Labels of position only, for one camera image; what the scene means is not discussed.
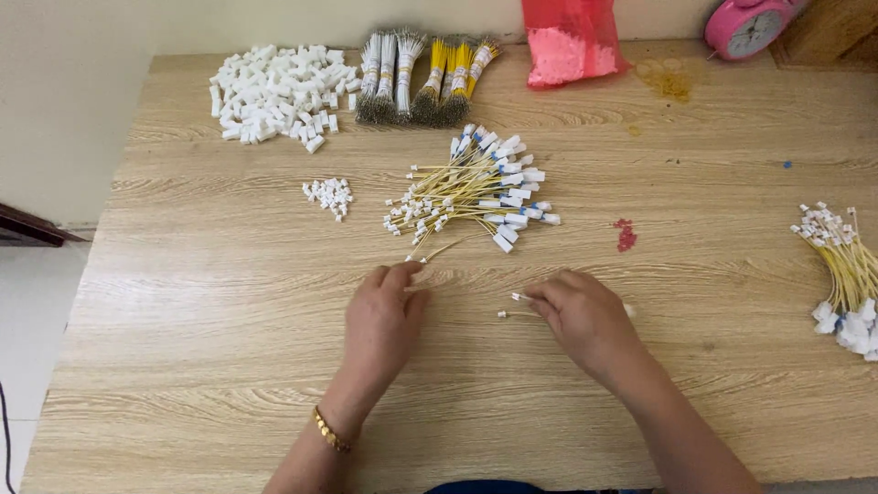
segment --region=pink alarm clock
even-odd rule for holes
[[[756,54],[777,38],[808,0],[725,0],[704,27],[704,40],[725,60]]]

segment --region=red plastic bag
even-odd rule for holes
[[[549,89],[624,72],[613,0],[522,0],[532,61],[528,87]]]

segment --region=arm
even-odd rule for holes
[[[634,417],[668,491],[761,492],[646,350],[616,294],[594,277],[570,271],[525,293],[571,360]]]
[[[345,313],[344,358],[318,410],[339,439],[353,444],[369,412],[406,365],[420,333],[429,292],[407,292],[422,264],[380,266]],[[340,492],[347,455],[329,445],[314,421],[293,443],[263,494]]]

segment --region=right hand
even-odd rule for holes
[[[651,359],[622,299],[594,276],[564,269],[524,293],[573,363],[611,392],[632,359]]]

